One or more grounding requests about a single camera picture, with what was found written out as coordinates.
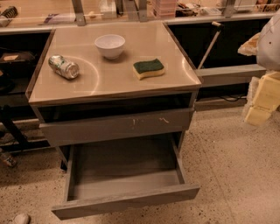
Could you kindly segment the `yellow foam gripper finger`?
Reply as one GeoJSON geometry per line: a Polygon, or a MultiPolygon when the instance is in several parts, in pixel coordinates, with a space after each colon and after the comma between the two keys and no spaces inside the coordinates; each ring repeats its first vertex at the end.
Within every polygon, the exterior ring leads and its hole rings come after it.
{"type": "Polygon", "coordinates": [[[248,87],[243,121],[253,126],[264,124],[280,106],[280,72],[253,77],[248,87]]]}

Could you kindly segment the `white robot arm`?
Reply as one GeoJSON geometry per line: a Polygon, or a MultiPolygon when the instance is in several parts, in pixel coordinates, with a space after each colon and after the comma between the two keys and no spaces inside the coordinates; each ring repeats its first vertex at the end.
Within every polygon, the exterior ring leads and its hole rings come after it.
{"type": "Polygon", "coordinates": [[[261,78],[252,78],[243,110],[244,122],[259,126],[280,106],[280,10],[238,53],[255,55],[257,64],[267,70],[261,78]]]}

